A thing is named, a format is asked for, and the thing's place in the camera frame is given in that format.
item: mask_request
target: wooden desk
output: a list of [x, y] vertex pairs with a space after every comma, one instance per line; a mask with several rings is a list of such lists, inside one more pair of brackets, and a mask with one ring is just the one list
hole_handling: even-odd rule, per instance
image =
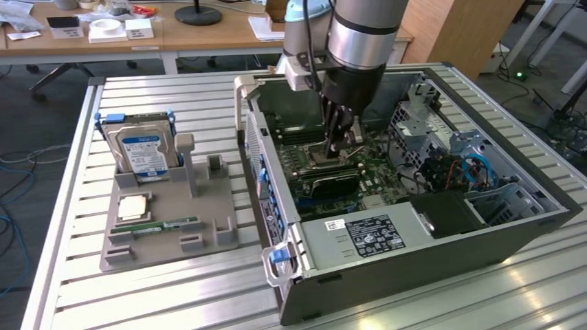
[[[45, 26], [41, 36], [25, 40], [7, 40], [7, 50], [1, 52], [5, 56], [28, 56], [32, 52], [43, 55], [72, 55], [72, 54], [100, 54], [116, 52], [140, 52], [136, 47], [157, 47], [163, 49], [163, 23], [152, 22], [155, 38], [129, 40], [117, 43], [89, 43], [88, 41], [88, 22], [81, 22], [84, 28], [83, 38], [53, 39], [53, 35], [48, 28], [45, 17], [73, 16], [89, 12], [91, 10], [60, 10], [52, 3], [35, 3], [31, 16]], [[12, 26], [7, 25], [5, 33], [15, 33]]]
[[[11, 26], [0, 27], [0, 65], [24, 65], [41, 63], [100, 62], [159, 58], [163, 60], [167, 74], [177, 74], [175, 60], [191, 56], [224, 56], [249, 54], [279, 54], [283, 42], [264, 43], [255, 38], [248, 17], [252, 14], [219, 8], [223, 20], [211, 26], [185, 25], [175, 19], [175, 11], [188, 3], [148, 4], [156, 6], [160, 22], [153, 22], [155, 38], [117, 43], [91, 44], [84, 38], [53, 39], [45, 17], [72, 16], [89, 10], [59, 10], [52, 3], [35, 3], [31, 15], [45, 26], [41, 36], [11, 41], [5, 33], [13, 33]], [[263, 12], [261, 5], [233, 3], [231, 6], [249, 12]], [[84, 34], [88, 34], [88, 23]], [[399, 63], [407, 43], [414, 39], [403, 29], [398, 33], [395, 63]]]

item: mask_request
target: wooden cabinet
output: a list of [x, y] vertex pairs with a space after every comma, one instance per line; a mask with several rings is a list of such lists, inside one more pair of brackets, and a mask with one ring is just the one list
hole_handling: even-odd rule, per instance
[[415, 40], [402, 62], [451, 62], [474, 80], [523, 2], [410, 0], [402, 26]]

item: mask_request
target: power supply label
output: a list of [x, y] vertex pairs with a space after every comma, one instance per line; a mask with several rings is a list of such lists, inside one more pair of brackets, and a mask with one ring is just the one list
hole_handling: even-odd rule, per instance
[[346, 225], [356, 251], [363, 258], [406, 247], [387, 214], [347, 222]]

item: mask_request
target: sticker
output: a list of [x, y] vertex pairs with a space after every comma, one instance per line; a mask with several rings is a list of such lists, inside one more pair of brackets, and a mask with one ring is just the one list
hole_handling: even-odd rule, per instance
[[132, 50], [157, 50], [159, 46], [135, 46], [131, 47]]
[[132, 233], [133, 235], [148, 235], [152, 234], [155, 232], [160, 232], [161, 228], [160, 227], [153, 227], [153, 228], [147, 228], [147, 229], [141, 229], [141, 230], [135, 230]]
[[387, 214], [346, 223], [359, 255], [366, 258], [406, 247]]
[[159, 151], [159, 136], [127, 137], [121, 139], [132, 171], [140, 177], [157, 177], [167, 173], [165, 156]]
[[343, 229], [346, 227], [346, 220], [344, 219], [331, 220], [324, 222], [324, 225], [327, 226], [328, 231]]
[[40, 36], [40, 33], [37, 31], [27, 32], [27, 33], [9, 33], [7, 34], [7, 36], [8, 38], [11, 38], [11, 40], [21, 40]]

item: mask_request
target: hard drive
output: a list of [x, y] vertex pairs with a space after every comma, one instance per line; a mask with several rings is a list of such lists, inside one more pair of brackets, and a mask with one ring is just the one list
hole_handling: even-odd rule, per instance
[[109, 114], [96, 129], [112, 151], [119, 173], [135, 173], [137, 182], [167, 179], [169, 168], [180, 166], [175, 150], [175, 116], [167, 113], [144, 115]]

